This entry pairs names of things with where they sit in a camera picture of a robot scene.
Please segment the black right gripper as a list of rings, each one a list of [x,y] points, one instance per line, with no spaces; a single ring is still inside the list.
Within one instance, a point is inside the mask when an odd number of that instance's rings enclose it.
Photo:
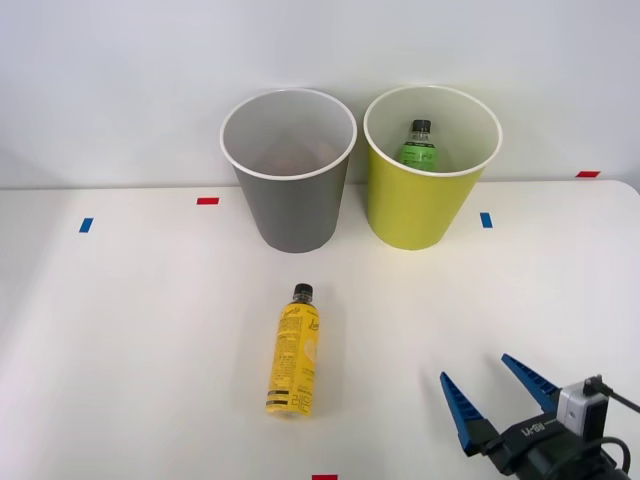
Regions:
[[[501,361],[516,376],[544,413],[557,412],[560,389],[509,354]],[[505,476],[518,479],[624,479],[626,464],[603,450],[619,439],[604,435],[604,419],[591,419],[576,434],[551,416],[537,416],[498,432],[451,378],[442,372],[441,387],[457,436],[467,457],[485,455]]]

